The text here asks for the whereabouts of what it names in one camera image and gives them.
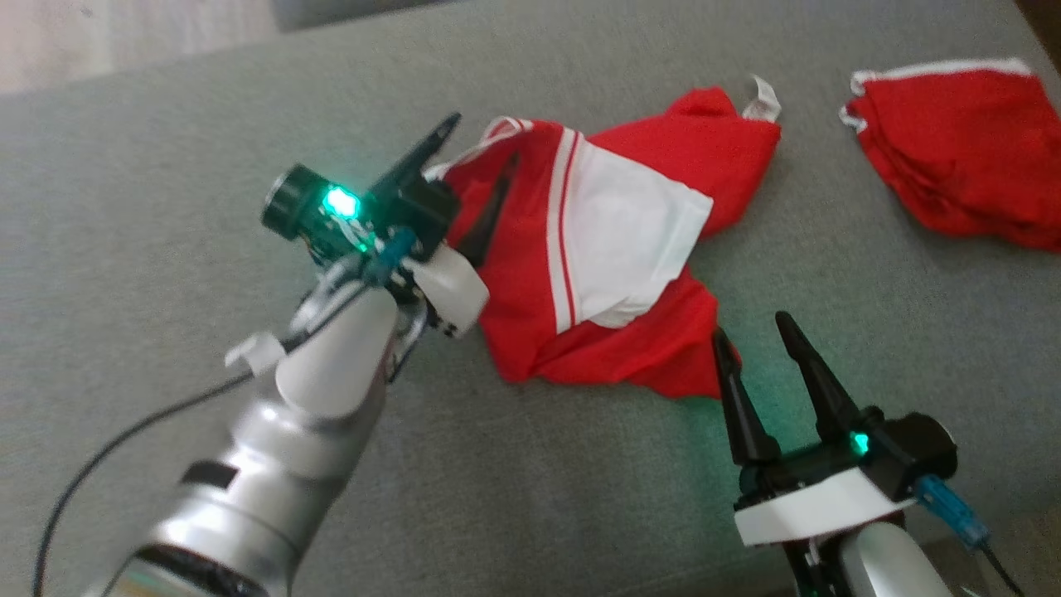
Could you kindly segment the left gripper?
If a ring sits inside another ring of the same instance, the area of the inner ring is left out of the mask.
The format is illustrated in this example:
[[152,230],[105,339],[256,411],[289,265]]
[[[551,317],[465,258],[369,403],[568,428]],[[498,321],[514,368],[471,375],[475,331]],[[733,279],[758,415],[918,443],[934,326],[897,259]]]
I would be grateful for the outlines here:
[[443,182],[422,170],[459,126],[454,112],[428,131],[364,192],[327,180],[310,166],[291,166],[269,189],[262,226],[302,241],[321,269],[340,265],[331,284],[359,279],[390,289],[401,303],[421,299],[429,321],[460,337],[477,321],[489,292],[475,269],[485,264],[520,154],[501,166],[477,220],[455,250],[448,231],[460,211]]

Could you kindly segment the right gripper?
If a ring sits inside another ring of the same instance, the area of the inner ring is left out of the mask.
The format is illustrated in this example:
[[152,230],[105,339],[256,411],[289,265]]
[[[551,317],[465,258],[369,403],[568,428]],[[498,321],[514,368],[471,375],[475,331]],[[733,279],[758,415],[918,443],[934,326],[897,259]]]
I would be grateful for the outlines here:
[[[775,313],[787,354],[797,364],[827,444],[785,456],[770,472],[790,488],[767,488],[734,514],[746,546],[802,541],[893,517],[914,505],[914,484],[957,472],[957,444],[947,427],[924,412],[854,431],[860,409],[787,311]],[[724,329],[712,336],[719,398],[735,466],[771,464],[777,440],[765,431],[742,381],[742,362]]]

